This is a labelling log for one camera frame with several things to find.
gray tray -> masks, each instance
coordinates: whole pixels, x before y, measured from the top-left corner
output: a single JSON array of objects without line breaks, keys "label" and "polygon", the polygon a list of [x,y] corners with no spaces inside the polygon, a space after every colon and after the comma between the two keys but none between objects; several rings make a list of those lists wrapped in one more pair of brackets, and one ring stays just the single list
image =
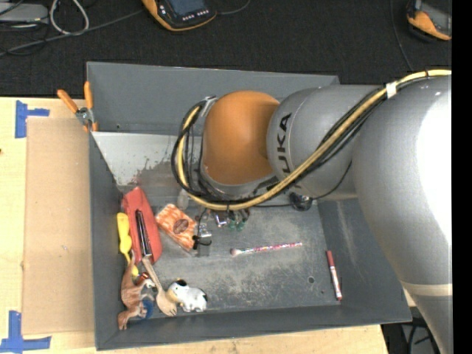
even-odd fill
[{"label": "gray tray", "polygon": [[[155,306],[150,319],[118,330],[125,261],[118,248],[116,214],[122,194],[132,187],[129,178],[138,175],[155,212],[175,203],[178,188],[170,176],[169,154],[158,149],[163,139],[172,142],[190,106],[203,97],[237,89],[264,91],[282,100],[294,91],[338,79],[96,62],[88,63],[87,76],[100,124],[100,132],[89,140],[97,349],[411,321],[403,289],[353,199],[320,201],[306,212],[289,206],[253,207],[241,232],[209,221],[208,257],[186,253],[161,233],[163,252],[154,268],[163,286],[185,279],[206,291],[208,310],[179,310],[169,318]],[[134,144],[136,135],[143,134],[157,141],[156,159]],[[274,203],[286,198],[282,194]],[[196,215],[198,207],[190,204],[187,213]],[[232,247],[296,241],[302,246],[238,257],[229,253]],[[335,257],[341,302],[333,291],[326,249]]]}]

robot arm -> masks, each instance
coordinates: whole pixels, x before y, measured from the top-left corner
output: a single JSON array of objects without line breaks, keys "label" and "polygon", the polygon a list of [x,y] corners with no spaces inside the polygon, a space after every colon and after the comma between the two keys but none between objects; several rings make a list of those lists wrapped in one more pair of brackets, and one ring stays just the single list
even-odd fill
[{"label": "robot arm", "polygon": [[451,72],[378,86],[298,91],[281,103],[236,91],[206,118],[199,180],[184,143],[205,108],[182,124],[173,153],[179,184],[197,203],[238,211],[290,190],[357,198],[369,227],[442,353],[452,342]]}]

yellow cable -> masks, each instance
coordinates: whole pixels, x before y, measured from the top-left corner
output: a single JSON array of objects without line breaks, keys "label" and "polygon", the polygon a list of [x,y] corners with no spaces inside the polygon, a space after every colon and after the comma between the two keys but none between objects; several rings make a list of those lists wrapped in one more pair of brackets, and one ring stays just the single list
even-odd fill
[{"label": "yellow cable", "polygon": [[[424,77],[436,77],[436,76],[447,76],[450,75],[452,71],[447,69],[433,69],[427,72],[417,72],[414,74],[410,74],[408,76],[403,77],[394,82],[395,88],[401,86],[404,83],[408,83],[409,81],[413,81],[416,79],[421,79]],[[330,149],[330,146],[334,144],[334,142],[355,122],[357,118],[359,118],[362,113],[364,113],[371,105],[378,101],[382,96],[386,93],[386,88],[381,89],[373,96],[371,96],[365,103],[359,106],[334,132],[333,134],[322,144],[320,145],[301,165],[299,165],[292,173],[290,173],[286,178],[281,180],[275,187],[273,187],[268,192],[259,195],[250,201],[242,202],[239,204],[216,204],[212,202],[208,202],[196,195],[188,193],[189,197],[193,199],[195,202],[201,204],[202,206],[206,207],[207,209],[213,209],[216,211],[225,211],[227,209],[236,211],[239,209],[247,209],[249,207],[255,206],[257,204],[261,204],[264,201],[275,196],[278,192],[285,189],[293,180],[295,180],[298,176],[300,176],[303,172],[305,172],[310,165],[312,165],[317,159],[319,159],[325,151]],[[192,118],[197,113],[199,107],[193,109],[193,111],[189,114],[187,121],[184,123],[183,129],[185,129],[189,123],[191,122]],[[178,144],[177,150],[177,171],[178,177],[180,178],[181,182],[188,187],[187,180],[185,179],[184,175],[184,165],[183,165],[183,148],[184,148],[184,141],[183,138]]]}]

red marker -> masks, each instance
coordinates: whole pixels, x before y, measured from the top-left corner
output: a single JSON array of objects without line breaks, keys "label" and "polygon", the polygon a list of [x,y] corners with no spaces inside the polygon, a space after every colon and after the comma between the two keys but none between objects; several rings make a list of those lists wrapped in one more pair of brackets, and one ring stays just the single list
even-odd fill
[{"label": "red marker", "polygon": [[336,273],[336,268],[334,267],[333,253],[331,251],[326,251],[327,264],[330,266],[331,279],[334,284],[334,291],[336,292],[337,300],[342,299],[341,289],[339,288],[338,274]]}]

handheld device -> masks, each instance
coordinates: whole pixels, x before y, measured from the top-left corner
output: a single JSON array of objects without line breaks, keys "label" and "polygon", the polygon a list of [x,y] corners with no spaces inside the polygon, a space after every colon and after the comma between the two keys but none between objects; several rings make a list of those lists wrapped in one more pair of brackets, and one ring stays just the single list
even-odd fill
[{"label": "handheld device", "polygon": [[149,13],[166,29],[190,30],[207,24],[216,12],[205,0],[141,0]]},{"label": "handheld device", "polygon": [[412,28],[427,34],[428,38],[452,39],[452,16],[422,0],[409,1],[406,18]]}]

